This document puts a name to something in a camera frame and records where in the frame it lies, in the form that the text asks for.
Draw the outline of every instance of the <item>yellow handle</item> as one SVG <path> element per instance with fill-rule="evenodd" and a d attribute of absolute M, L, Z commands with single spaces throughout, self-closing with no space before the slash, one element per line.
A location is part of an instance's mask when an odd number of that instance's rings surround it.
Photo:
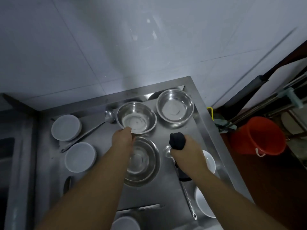
<path fill-rule="evenodd" d="M 214 121 L 214 119 L 213 119 L 213 108 L 212 107 L 207 107 L 207 109 L 211 109 L 211 118 Z"/>

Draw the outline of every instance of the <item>metal ladle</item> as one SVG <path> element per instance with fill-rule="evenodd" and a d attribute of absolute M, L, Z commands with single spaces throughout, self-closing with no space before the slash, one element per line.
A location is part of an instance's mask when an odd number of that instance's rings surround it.
<path fill-rule="evenodd" d="M 60 153 L 66 152 L 71 146 L 73 146 L 75 143 L 77 143 L 82 138 L 86 137 L 87 135 L 91 134 L 94 130 L 96 130 L 98 127 L 100 127 L 102 124 L 108 122 L 113 123 L 115 120 L 115 114 L 114 111 L 111 109 L 106 108 L 104 111 L 104 121 L 102 123 L 99 123 L 97 126 L 93 127 L 92 129 L 88 130 L 87 132 L 80 135 L 77 139 L 75 139 L 73 142 L 66 145 L 63 149 L 60 150 Z"/>

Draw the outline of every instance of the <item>white tiled wall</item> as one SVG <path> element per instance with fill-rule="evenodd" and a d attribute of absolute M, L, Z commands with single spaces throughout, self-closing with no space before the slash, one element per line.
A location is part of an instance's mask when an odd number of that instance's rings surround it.
<path fill-rule="evenodd" d="M 0 0 L 0 92 L 43 110 L 190 75 L 206 105 L 223 96 L 217 107 L 307 40 L 306 5 Z"/>

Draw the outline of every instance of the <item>hand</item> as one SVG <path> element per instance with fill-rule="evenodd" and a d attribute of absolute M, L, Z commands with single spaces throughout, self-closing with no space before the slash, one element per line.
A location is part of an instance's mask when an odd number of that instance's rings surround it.
<path fill-rule="evenodd" d="M 182 150 L 171 149 L 171 155 L 180 169 L 191 179 L 209 171 L 201 146 L 190 136 L 185 135 L 185 146 Z"/>
<path fill-rule="evenodd" d="M 114 132 L 112 136 L 112 146 L 119 147 L 128 150 L 129 153 L 132 153 L 133 143 L 135 141 L 135 137 L 131 134 L 131 128 L 125 127 L 123 130 L 118 130 Z"/>

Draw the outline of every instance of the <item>metal bowl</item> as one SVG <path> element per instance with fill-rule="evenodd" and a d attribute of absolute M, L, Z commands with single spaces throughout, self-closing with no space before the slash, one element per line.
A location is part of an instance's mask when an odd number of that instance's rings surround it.
<path fill-rule="evenodd" d="M 192 116 L 194 103 L 186 92 L 169 89 L 159 95 L 157 111 L 165 121 L 172 124 L 181 124 L 188 121 Z"/>
<path fill-rule="evenodd" d="M 121 128 L 131 127 L 134 134 L 143 134 L 152 130 L 157 124 L 157 116 L 152 109 L 140 102 L 127 102 L 116 115 Z"/>
<path fill-rule="evenodd" d="M 156 176 L 159 166 L 159 152 L 155 144 L 143 137 L 136 137 L 124 182 L 130 186 L 145 185 Z"/>

